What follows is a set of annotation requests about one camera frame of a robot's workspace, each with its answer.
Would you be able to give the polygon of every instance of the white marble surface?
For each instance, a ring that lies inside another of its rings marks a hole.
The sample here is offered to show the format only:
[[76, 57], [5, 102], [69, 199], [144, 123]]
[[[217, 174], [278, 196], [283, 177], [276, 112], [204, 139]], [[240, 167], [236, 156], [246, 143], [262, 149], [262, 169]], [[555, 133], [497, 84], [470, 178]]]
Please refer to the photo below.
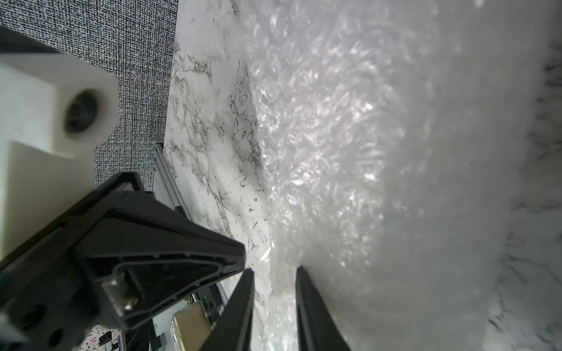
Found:
[[[164, 155], [194, 222], [241, 241], [255, 272], [252, 348], [269, 284], [267, 200], [238, 7], [180, 0]], [[230, 294], [236, 279], [223, 283]]]
[[507, 226], [484, 351], [562, 350], [561, 10], [552, 26], [546, 84], [529, 133], [524, 186]]

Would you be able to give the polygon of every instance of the gray textured backdrop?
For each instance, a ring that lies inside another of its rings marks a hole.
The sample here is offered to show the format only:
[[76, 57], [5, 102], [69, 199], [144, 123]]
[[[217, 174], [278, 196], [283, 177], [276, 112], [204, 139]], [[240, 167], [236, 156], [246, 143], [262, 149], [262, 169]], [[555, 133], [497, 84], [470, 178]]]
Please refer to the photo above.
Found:
[[164, 141], [178, 0], [0, 0], [0, 25], [113, 73], [119, 125], [94, 151], [97, 184], [139, 172], [152, 189]]

